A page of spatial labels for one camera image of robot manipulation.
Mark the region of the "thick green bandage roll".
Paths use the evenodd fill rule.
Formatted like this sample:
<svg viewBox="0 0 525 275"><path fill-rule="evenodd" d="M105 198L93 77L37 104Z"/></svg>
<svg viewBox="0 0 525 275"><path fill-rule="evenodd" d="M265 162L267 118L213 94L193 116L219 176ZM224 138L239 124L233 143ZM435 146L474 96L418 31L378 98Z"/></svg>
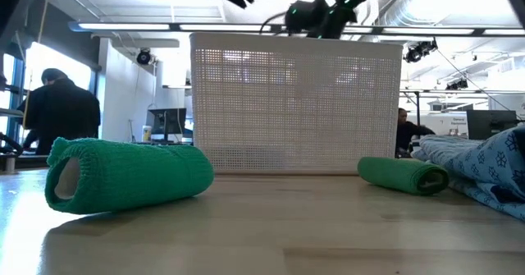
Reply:
<svg viewBox="0 0 525 275"><path fill-rule="evenodd" d="M48 206L63 213L117 212L203 193L212 164L190 145L58 138L47 159Z"/></svg>

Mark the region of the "thin green bandage roll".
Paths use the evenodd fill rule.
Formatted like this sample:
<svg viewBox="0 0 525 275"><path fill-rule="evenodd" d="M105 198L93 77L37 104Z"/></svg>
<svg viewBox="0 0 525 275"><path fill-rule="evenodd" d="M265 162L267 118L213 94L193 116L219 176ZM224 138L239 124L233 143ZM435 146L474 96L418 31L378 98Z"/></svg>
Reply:
<svg viewBox="0 0 525 275"><path fill-rule="evenodd" d="M438 165L409 158L364 157L358 174L367 182L411 195L434 195L448 187L448 172Z"/></svg>

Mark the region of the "white perforated plastic basket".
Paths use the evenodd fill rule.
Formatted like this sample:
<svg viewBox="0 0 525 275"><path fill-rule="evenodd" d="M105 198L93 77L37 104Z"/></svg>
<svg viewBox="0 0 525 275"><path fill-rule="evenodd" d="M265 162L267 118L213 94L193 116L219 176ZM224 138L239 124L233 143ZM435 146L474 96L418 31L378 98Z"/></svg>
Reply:
<svg viewBox="0 0 525 275"><path fill-rule="evenodd" d="M190 48L194 144L217 172L349 175L394 155L401 46L200 32Z"/></svg>

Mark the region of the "black desk monitor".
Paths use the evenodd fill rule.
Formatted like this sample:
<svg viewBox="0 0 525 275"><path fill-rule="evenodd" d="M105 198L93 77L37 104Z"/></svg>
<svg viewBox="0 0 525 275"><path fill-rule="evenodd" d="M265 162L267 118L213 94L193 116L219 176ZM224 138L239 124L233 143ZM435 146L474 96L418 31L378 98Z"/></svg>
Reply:
<svg viewBox="0 0 525 275"><path fill-rule="evenodd" d="M186 109L150 109L146 125L152 127L153 141L180 143L185 132Z"/></svg>

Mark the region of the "person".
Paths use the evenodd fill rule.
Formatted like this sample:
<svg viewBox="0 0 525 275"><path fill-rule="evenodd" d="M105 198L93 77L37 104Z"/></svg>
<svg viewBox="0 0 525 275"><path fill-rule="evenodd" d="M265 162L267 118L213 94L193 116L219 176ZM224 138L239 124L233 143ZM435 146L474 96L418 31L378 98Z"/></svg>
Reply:
<svg viewBox="0 0 525 275"><path fill-rule="evenodd" d="M101 124L96 96L75 85L63 71L48 68L41 75L43 85L29 93L18 106L24 116L18 122L29 130L26 145L37 142L35 153L48 155L53 142L95 138Z"/></svg>
<svg viewBox="0 0 525 275"><path fill-rule="evenodd" d="M409 144L412 138L423 135L434 135L435 132L425 126L418 126L407 120L407 111L403 108L398 109L398 124L395 142L395 156L399 158L408 154Z"/></svg>

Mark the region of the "blue patterned cloth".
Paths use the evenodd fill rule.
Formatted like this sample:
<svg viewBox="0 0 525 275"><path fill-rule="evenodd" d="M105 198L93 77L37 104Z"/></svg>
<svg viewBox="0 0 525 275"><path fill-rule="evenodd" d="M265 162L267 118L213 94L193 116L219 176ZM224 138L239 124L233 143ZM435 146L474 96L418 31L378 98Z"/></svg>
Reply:
<svg viewBox="0 0 525 275"><path fill-rule="evenodd" d="M525 222L525 125L487 140L426 135L411 156L445 168L451 189Z"/></svg>

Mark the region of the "ceiling light rail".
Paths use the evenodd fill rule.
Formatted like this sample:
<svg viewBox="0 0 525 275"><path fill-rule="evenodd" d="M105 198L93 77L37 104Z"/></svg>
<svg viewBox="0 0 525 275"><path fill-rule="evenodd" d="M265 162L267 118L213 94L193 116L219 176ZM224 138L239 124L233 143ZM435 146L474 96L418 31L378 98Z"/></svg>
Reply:
<svg viewBox="0 0 525 275"><path fill-rule="evenodd" d="M238 32L254 34L276 34L285 32L279 24L205 24L205 23L115 23L115 22L70 22L74 32ZM505 27L453 27L453 26L371 26L349 25L342 34L435 36L468 38L517 38L525 37L523 28Z"/></svg>

